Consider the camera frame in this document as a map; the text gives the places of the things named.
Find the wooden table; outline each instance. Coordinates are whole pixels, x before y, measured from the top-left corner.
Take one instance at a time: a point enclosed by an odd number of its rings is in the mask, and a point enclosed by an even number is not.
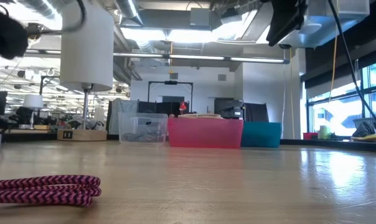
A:
[[[0,205],[0,223],[376,223],[376,153],[189,149],[42,141],[4,145],[0,179],[88,174],[88,208]]]

